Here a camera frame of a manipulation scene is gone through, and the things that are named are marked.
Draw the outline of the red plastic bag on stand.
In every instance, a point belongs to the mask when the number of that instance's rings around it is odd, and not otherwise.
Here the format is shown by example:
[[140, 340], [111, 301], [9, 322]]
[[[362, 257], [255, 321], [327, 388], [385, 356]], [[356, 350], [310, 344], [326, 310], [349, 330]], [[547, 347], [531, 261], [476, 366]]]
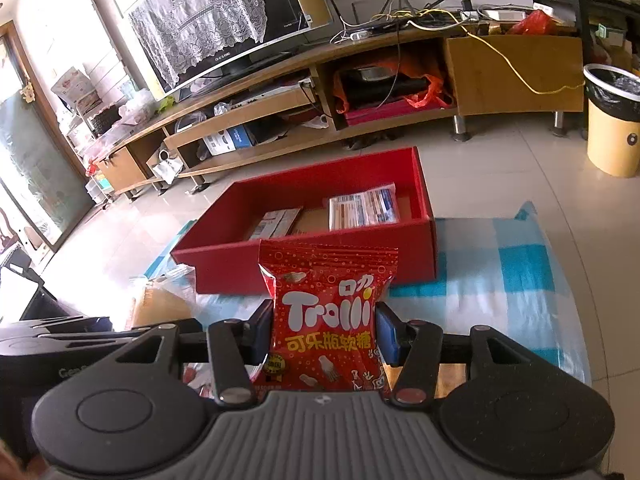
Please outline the red plastic bag on stand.
[[533, 10], [508, 30], [508, 35], [518, 36], [551, 36], [555, 34], [556, 21], [543, 10]]

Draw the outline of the red Trolli candy bag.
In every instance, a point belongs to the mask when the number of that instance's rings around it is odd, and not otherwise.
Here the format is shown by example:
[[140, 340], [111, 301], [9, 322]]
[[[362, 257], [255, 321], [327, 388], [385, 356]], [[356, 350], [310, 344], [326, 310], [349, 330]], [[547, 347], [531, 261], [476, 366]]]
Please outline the red Trolli candy bag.
[[272, 299], [265, 361], [253, 382], [271, 391], [390, 392], [376, 339], [376, 303], [398, 250], [263, 240], [258, 266]]

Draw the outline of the wooden TV stand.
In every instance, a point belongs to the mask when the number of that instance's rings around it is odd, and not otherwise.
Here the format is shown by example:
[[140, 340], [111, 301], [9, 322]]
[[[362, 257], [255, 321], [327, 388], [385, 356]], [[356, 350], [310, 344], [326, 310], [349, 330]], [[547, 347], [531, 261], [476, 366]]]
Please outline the wooden TV stand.
[[582, 110], [582, 42], [567, 35], [392, 32], [311, 49], [171, 107], [96, 159], [117, 193], [154, 184], [160, 154], [209, 174], [452, 118]]

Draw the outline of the blue white checkered cloth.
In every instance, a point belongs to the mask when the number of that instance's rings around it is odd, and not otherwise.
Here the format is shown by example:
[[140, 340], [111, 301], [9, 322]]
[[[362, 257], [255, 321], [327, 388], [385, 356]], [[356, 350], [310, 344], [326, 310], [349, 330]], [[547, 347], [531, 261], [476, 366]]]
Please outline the blue white checkered cloth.
[[534, 204], [512, 218], [441, 218], [436, 228], [437, 278], [392, 287], [394, 312], [450, 334], [489, 325], [591, 384], [575, 299]]

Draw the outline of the flat screen television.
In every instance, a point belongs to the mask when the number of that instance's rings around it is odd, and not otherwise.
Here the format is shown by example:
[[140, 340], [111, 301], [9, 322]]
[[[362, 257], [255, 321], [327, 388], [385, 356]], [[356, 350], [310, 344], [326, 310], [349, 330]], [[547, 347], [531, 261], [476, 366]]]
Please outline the flat screen television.
[[165, 94], [331, 21], [326, 0], [138, 0], [128, 9]]

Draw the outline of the orange plastic bag in shelf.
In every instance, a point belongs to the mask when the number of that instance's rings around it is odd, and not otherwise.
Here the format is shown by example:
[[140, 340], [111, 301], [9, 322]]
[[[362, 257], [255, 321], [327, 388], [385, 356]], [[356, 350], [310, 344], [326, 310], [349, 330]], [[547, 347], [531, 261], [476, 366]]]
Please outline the orange plastic bag in shelf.
[[432, 52], [373, 55], [345, 62], [333, 74], [336, 110], [353, 110], [402, 101], [413, 110], [454, 106], [442, 61]]

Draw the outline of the striped clear snack packet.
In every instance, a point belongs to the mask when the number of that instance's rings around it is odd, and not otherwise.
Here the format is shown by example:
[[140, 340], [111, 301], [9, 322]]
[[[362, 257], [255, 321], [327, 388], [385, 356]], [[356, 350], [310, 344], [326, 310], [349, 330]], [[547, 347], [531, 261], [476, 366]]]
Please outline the striped clear snack packet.
[[400, 212], [393, 184], [329, 199], [331, 231], [382, 226], [399, 221]]

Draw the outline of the red cardboard box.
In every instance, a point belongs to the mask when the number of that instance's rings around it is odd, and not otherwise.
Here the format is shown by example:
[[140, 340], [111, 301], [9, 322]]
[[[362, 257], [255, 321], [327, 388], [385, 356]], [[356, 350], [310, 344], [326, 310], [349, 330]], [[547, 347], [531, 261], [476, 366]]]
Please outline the red cardboard box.
[[[330, 230], [330, 198], [386, 184], [396, 191], [397, 223]], [[281, 209], [300, 211], [289, 240], [395, 247], [396, 284], [436, 278], [436, 223], [417, 148], [349, 156], [236, 181], [186, 231], [171, 257], [194, 267], [201, 294], [261, 294], [266, 288], [252, 234], [264, 214]]]

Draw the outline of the white lace TV cover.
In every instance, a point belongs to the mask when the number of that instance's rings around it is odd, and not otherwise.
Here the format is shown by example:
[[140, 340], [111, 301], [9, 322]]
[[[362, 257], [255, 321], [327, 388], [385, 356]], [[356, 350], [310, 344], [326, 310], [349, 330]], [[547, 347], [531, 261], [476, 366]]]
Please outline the white lace TV cover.
[[143, 0], [129, 21], [150, 63], [168, 88], [224, 49], [267, 31], [265, 0]]

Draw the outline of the blue white carton box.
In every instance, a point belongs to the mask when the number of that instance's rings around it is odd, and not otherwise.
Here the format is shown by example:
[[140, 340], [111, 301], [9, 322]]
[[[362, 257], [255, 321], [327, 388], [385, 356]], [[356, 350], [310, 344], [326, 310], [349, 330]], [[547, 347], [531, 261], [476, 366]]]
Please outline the blue white carton box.
[[244, 125], [238, 125], [210, 134], [204, 144], [213, 156], [230, 153], [240, 148], [251, 148], [256, 144], [255, 136]]

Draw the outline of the yellow trash bin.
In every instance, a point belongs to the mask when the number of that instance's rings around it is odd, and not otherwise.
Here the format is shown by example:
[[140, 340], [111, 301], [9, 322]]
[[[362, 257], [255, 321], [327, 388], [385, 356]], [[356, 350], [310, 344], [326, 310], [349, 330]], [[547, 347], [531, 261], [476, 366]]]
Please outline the yellow trash bin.
[[587, 156], [616, 178], [639, 172], [639, 77], [605, 64], [582, 70], [588, 100]]

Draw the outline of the white wafer packet in box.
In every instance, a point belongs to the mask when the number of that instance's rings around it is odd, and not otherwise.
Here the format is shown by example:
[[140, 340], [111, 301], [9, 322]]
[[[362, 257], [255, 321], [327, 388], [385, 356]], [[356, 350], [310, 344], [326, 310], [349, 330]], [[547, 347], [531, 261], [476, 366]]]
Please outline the white wafer packet in box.
[[280, 209], [266, 212], [250, 233], [249, 240], [269, 240], [290, 234], [302, 208]]

